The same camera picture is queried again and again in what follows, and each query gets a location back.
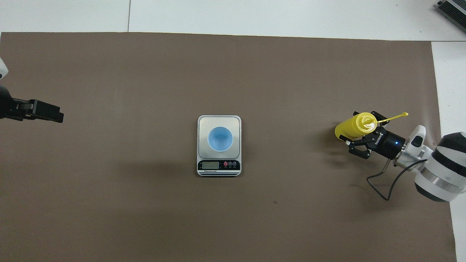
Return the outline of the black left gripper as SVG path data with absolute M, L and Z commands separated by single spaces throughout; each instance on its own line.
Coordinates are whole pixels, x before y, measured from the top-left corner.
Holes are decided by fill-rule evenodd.
M 19 114 L 9 112 L 16 109 Z M 60 107 L 40 100 L 21 100 L 13 99 L 10 92 L 5 86 L 0 86 L 0 119 L 8 118 L 16 121 L 28 120 L 47 120 L 57 123 L 63 123 L 64 114 L 60 112 Z

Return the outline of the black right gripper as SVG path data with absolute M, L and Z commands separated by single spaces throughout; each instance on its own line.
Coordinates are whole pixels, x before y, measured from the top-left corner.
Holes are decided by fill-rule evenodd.
M 355 118 L 356 127 L 360 129 L 373 129 L 378 125 L 386 125 L 386 118 L 376 111 L 357 112 L 352 114 Z M 350 139 L 340 135 L 339 139 L 348 146 L 348 152 L 362 159 L 368 159 L 372 151 L 388 159 L 395 159 L 406 142 L 406 139 L 384 128 L 378 128 L 375 132 L 356 139 Z

